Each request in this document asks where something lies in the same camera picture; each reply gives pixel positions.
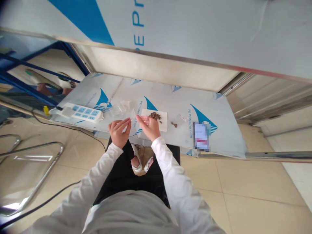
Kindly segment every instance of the white power strip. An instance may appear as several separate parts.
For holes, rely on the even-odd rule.
[[[77,118],[93,123],[98,123],[104,119],[103,112],[90,107],[84,107],[67,102],[62,111],[57,111],[56,114],[66,118]]]

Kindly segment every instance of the tiled floor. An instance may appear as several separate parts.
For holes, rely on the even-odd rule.
[[[240,126],[240,129],[250,151],[271,150],[256,128]],[[15,119],[13,124],[0,129],[0,135],[9,133],[17,133],[22,139],[27,139],[21,148],[49,141],[61,141],[66,145],[38,195],[25,211],[38,206],[66,185],[79,181],[104,153],[99,142],[82,133],[42,126],[34,119]],[[0,139],[0,152],[5,151],[8,145],[9,140]],[[57,148],[45,150],[47,155],[55,152]],[[146,163],[152,151],[143,148],[140,154],[143,163]],[[18,166],[14,163],[8,158],[0,165],[0,194],[1,197],[12,194],[18,201],[22,196],[16,191],[29,193],[38,172],[44,171],[46,163],[30,165],[19,161],[21,164]],[[227,233],[312,233],[312,214],[280,163],[196,159],[181,155],[181,165],[210,205],[215,221]],[[28,172],[28,175],[21,176],[22,172]],[[39,217],[50,214],[70,190],[65,190],[40,210],[15,223],[9,231],[21,232]]]

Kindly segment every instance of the electrical cable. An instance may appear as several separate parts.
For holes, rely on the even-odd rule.
[[[18,216],[18,217],[16,217],[16,218],[12,219],[12,220],[10,220],[10,221],[8,221],[8,222],[6,222],[6,223],[0,225],[0,230],[2,230],[2,229],[4,229],[5,227],[7,227],[7,226],[9,226],[9,225],[11,225],[11,224],[13,224],[13,223],[19,221],[20,219],[26,217],[27,215],[30,215],[31,213],[33,213],[33,212],[35,212],[36,210],[38,210],[38,209],[40,209],[41,207],[43,207],[44,205],[48,204],[51,200],[53,200],[57,195],[59,195],[59,194],[60,194],[61,192],[63,192],[65,189],[69,188],[69,187],[72,186],[72,185],[78,184],[78,183],[80,183],[80,182],[81,182],[81,180],[79,180],[78,182],[75,182],[75,183],[72,183],[72,184],[66,186],[66,187],[63,188],[61,191],[59,191],[57,194],[53,195],[51,198],[49,198],[48,200],[46,200],[44,203],[42,203],[41,205],[37,206],[36,208],[33,208],[32,210],[30,210],[30,211],[28,211],[28,212],[26,212],[26,213],[24,213],[24,214],[22,214],[22,215],[20,215],[20,216]]]
[[[56,108],[56,109],[58,109],[58,110],[60,110],[60,111],[63,109],[63,108],[61,108],[61,107],[56,107],[56,106],[48,106],[48,107],[54,107],[54,108]],[[41,122],[41,121],[35,116],[34,110],[35,110],[35,108],[33,108],[30,112],[31,112],[31,114],[35,117],[35,119],[36,119],[38,122],[42,123],[42,124],[46,124],[46,123],[44,123],[44,122]],[[93,139],[95,139],[95,140],[97,140],[99,143],[101,143],[102,146],[103,146],[103,148],[104,148],[104,150],[105,150],[105,152],[106,152],[106,148],[105,148],[104,144],[103,144],[100,140],[94,138],[93,136],[90,136],[89,134],[87,134],[87,133],[85,133],[85,132],[83,132],[83,131],[81,131],[81,130],[79,130],[79,129],[73,129],[73,128],[70,128],[70,127],[65,127],[65,126],[61,126],[61,125],[57,125],[57,124],[51,124],[51,123],[47,123],[46,125],[64,127],[64,128],[68,128],[68,129],[71,129],[71,130],[76,130],[76,131],[82,132],[83,134],[86,134],[87,136],[92,137]]]
[[[56,109],[58,109],[58,110],[60,110],[60,111],[63,110],[63,108],[61,108],[61,107],[56,107],[56,106],[48,106],[48,107],[54,107],[54,108],[56,108]],[[34,118],[35,118],[38,122],[40,122],[40,123],[42,123],[42,124],[46,124],[46,123],[44,123],[44,122],[41,122],[41,121],[35,116],[34,110],[35,110],[35,108],[33,108],[33,109],[31,110],[31,114],[34,116]],[[51,124],[51,123],[47,123],[46,125],[52,125],[52,126],[58,126],[58,127],[64,127],[64,128],[76,130],[76,131],[79,131],[79,132],[82,132],[82,133],[86,134],[86,135],[89,136],[89,137],[92,137],[92,136],[90,136],[89,134],[87,134],[87,133],[85,133],[85,132],[83,132],[83,131],[81,131],[81,130],[79,130],[79,129],[73,129],[73,128],[70,128],[70,127],[60,126],[60,125]],[[94,137],[92,137],[92,138],[95,139],[95,140],[97,140],[98,142],[100,142],[100,143],[102,144],[104,150],[106,151],[106,148],[105,148],[104,144],[103,144],[101,141],[99,141],[98,139],[96,139],[96,138],[94,138]],[[6,223],[0,225],[0,231],[1,231],[2,229],[4,229],[5,227],[7,227],[7,226],[9,226],[9,225],[11,225],[11,224],[13,224],[13,223],[19,221],[20,219],[26,217],[27,215],[30,215],[31,213],[35,212],[35,211],[38,210],[38,209],[40,209],[40,208],[43,207],[44,205],[48,204],[51,200],[53,200],[57,195],[59,195],[59,194],[60,194],[61,192],[63,192],[65,189],[69,188],[69,187],[72,186],[72,185],[78,184],[78,183],[80,183],[80,182],[81,182],[81,180],[79,180],[78,182],[75,182],[75,183],[72,183],[72,184],[66,186],[65,188],[63,188],[61,191],[57,192],[55,195],[53,195],[51,198],[49,198],[48,200],[46,200],[46,201],[45,201],[44,203],[42,203],[41,205],[39,205],[39,206],[35,207],[34,209],[32,209],[32,210],[30,210],[30,211],[28,211],[28,212],[26,212],[26,213],[24,213],[24,214],[22,214],[22,215],[20,215],[20,216],[18,216],[18,217],[16,217],[16,218],[12,219],[12,220],[10,220],[10,221],[8,221],[8,222],[6,222]]]

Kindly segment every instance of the person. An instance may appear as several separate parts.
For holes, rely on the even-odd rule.
[[[147,174],[136,176],[131,168],[130,119],[113,121],[110,144],[100,160],[51,215],[24,233],[225,233],[165,144],[158,122],[136,118],[156,156]]]

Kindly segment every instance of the hand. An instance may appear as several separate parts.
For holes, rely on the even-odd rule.
[[[127,118],[125,120],[115,120],[108,125],[108,130],[110,131],[111,141],[118,146],[123,148],[128,141],[129,134],[131,129],[131,120]]]
[[[145,135],[153,142],[158,137],[160,137],[159,126],[156,119],[153,119],[148,116],[136,115],[136,119],[141,125],[141,128]]]

